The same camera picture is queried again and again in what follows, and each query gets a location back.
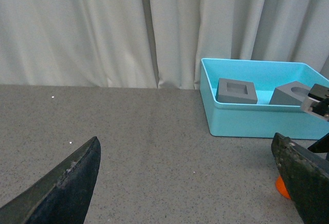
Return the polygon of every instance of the gray square block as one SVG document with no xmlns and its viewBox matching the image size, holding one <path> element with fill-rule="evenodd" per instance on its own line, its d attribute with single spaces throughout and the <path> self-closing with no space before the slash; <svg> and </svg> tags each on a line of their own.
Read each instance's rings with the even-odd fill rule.
<svg viewBox="0 0 329 224">
<path fill-rule="evenodd" d="M 270 105 L 300 106 L 310 91 L 310 87 L 298 81 L 276 87 Z"/>
<path fill-rule="evenodd" d="M 224 103 L 257 104 L 255 86 L 252 82 L 233 79 L 218 81 L 216 100 Z"/>
</svg>

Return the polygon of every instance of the curtain fold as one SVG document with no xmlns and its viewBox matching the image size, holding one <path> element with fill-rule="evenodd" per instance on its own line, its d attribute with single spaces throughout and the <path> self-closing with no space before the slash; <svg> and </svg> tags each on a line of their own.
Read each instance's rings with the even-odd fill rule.
<svg viewBox="0 0 329 224">
<path fill-rule="evenodd" d="M 329 77 L 329 0 L 0 0 L 0 83 L 198 89 L 201 58 Z"/>
</svg>

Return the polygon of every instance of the orange object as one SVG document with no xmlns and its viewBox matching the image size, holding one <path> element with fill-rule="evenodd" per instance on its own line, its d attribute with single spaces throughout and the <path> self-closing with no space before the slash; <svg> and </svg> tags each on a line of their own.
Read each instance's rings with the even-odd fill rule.
<svg viewBox="0 0 329 224">
<path fill-rule="evenodd" d="M 289 193 L 287 191 L 286 186 L 284 185 L 283 179 L 281 178 L 281 176 L 278 177 L 277 181 L 276 181 L 276 187 L 278 189 L 278 191 L 280 192 L 280 194 L 282 196 L 284 196 L 287 199 L 290 199 Z"/>
</svg>

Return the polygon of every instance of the cyan plastic bin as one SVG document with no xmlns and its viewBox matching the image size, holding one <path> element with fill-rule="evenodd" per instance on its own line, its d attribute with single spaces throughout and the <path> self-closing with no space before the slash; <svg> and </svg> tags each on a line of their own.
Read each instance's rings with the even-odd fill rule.
<svg viewBox="0 0 329 224">
<path fill-rule="evenodd" d="M 329 122 L 303 112 L 300 106 L 269 105 L 275 87 L 299 81 L 329 87 L 324 76 L 304 63 L 202 59 L 200 91 L 210 133 L 225 137 L 273 138 L 276 132 L 293 139 L 319 139 Z M 218 79 L 253 82 L 257 104 L 220 103 Z"/>
</svg>

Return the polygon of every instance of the gray countertop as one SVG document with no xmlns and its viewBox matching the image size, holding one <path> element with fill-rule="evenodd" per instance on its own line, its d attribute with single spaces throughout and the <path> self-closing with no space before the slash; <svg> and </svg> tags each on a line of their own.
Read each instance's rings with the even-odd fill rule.
<svg viewBox="0 0 329 224">
<path fill-rule="evenodd" d="M 303 223 L 271 139 L 210 135 L 198 90 L 0 85 L 0 111 L 0 206 L 97 136 L 85 223 Z"/>
</svg>

